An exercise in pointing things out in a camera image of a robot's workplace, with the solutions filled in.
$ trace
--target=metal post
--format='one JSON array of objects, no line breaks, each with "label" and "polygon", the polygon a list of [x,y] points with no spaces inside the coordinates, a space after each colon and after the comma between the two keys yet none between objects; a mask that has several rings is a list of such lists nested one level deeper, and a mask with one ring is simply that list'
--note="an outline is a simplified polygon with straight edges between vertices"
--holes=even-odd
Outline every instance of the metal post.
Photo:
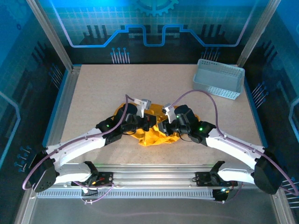
[{"label": "metal post", "polygon": [[261,96],[259,96],[257,99],[254,100],[254,104],[257,105],[258,102],[259,102],[259,100],[260,100],[261,98],[263,98],[263,97],[264,97],[264,93],[262,93]]},{"label": "metal post", "polygon": [[266,89],[267,89],[267,88],[266,88],[266,86],[265,86],[264,89],[260,91],[260,93],[257,93],[257,94],[253,97],[253,100],[256,101],[256,99],[257,99],[257,98],[263,93],[263,91],[266,90]]},{"label": "metal post", "polygon": [[36,193],[26,190],[15,218],[14,224],[28,224],[36,202]]},{"label": "metal post", "polygon": [[248,42],[246,43],[238,61],[237,65],[238,67],[242,68],[249,58],[253,48],[256,46],[256,43],[260,39],[261,35],[266,29],[266,26],[268,25],[270,19],[272,18],[273,14],[275,13],[278,5],[280,4],[281,0],[270,0],[268,5],[266,6],[261,18],[256,24],[256,27],[254,28]]},{"label": "metal post", "polygon": [[34,15],[36,16],[38,22],[42,26],[44,32],[46,33],[48,39],[50,40],[53,48],[57,52],[60,60],[64,64],[65,68],[71,72],[73,68],[73,64],[69,56],[67,55],[55,29],[53,28],[50,20],[47,17],[44,9],[42,8],[39,0],[26,0],[30,8],[32,9]]},{"label": "metal post", "polygon": [[258,100],[255,101],[255,104],[258,105],[262,100],[266,98],[266,96],[269,95],[269,92],[266,92],[266,94],[263,96],[263,98],[259,98]]},{"label": "metal post", "polygon": [[272,197],[280,223],[295,224],[296,222],[288,204],[284,190],[278,189],[277,193]]}]

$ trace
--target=aluminum frame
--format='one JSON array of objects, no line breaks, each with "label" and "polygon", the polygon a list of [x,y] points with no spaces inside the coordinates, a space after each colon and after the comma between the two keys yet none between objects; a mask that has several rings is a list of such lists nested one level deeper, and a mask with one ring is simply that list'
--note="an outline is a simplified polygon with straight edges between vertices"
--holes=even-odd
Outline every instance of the aluminum frame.
[{"label": "aluminum frame", "polygon": [[36,193],[33,190],[27,190],[20,204],[19,211],[14,221],[15,224],[29,223],[35,202],[36,202]]},{"label": "aluminum frame", "polygon": [[266,6],[265,10],[263,11],[261,18],[257,22],[254,30],[252,31],[250,38],[248,39],[239,59],[237,61],[238,67],[242,68],[244,66],[244,64],[246,63],[251,52],[253,51],[254,47],[256,46],[256,43],[260,39],[261,35],[264,33],[270,19],[272,18],[278,5],[280,4],[280,1],[281,0],[270,0],[268,2],[268,5]]},{"label": "aluminum frame", "polygon": [[53,28],[50,20],[47,17],[43,7],[39,3],[39,0],[26,0],[30,8],[32,9],[34,15],[36,16],[38,22],[42,26],[44,32],[46,33],[48,39],[50,40],[52,46],[57,52],[60,60],[64,64],[68,72],[71,72],[73,69],[73,64],[65,51],[55,29]]},{"label": "aluminum frame", "polygon": [[285,196],[285,192],[282,189],[278,189],[277,193],[272,197],[280,223],[296,224],[288,200]]},{"label": "aluminum frame", "polygon": [[47,146],[60,143],[66,119],[70,110],[71,100],[73,98],[77,80],[79,77],[80,69],[81,66],[74,66],[72,72],[70,74],[67,74],[65,86],[58,103],[57,112],[55,114],[49,137],[46,142]]}]

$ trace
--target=gray plastic basket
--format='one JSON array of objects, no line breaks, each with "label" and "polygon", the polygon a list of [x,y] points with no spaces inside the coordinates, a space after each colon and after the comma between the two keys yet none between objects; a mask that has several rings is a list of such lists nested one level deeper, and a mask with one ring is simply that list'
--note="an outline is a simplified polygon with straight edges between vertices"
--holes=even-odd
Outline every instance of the gray plastic basket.
[{"label": "gray plastic basket", "polygon": [[193,77],[193,89],[204,90],[213,95],[236,99],[243,91],[245,70],[233,65],[205,59],[198,60]]}]

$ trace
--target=glass panel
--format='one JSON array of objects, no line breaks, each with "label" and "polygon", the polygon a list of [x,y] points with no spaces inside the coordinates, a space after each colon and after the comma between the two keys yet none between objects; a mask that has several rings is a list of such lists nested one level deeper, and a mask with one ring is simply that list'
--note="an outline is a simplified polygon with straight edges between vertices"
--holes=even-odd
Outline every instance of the glass panel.
[{"label": "glass panel", "polygon": [[74,64],[236,63],[268,0],[41,0]]},{"label": "glass panel", "polygon": [[0,43],[0,217],[13,223],[65,68],[25,0],[0,1]]},{"label": "glass panel", "polygon": [[[244,68],[266,141],[284,155],[298,183],[299,2],[281,1]],[[287,195],[299,217],[299,198]]]}]

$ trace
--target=crumpled yellow fabric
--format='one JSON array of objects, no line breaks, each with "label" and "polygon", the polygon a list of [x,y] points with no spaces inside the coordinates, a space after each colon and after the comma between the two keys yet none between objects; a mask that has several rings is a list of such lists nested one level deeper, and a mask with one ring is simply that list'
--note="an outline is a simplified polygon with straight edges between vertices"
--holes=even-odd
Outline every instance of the crumpled yellow fabric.
[{"label": "crumpled yellow fabric", "polygon": [[[124,104],[120,105],[119,108],[115,111],[114,115],[116,115],[117,111],[123,107]],[[157,118],[157,124],[167,118],[166,115],[162,112],[162,105],[151,104],[149,110],[145,110],[144,113],[155,115]],[[159,131],[158,125],[154,125],[149,129],[148,132],[145,132],[142,129],[138,129],[135,134],[130,135],[139,140],[139,145],[142,146],[154,146],[160,144],[170,144],[176,142],[180,139],[179,134],[175,133],[170,136],[166,136],[164,133]]]}]

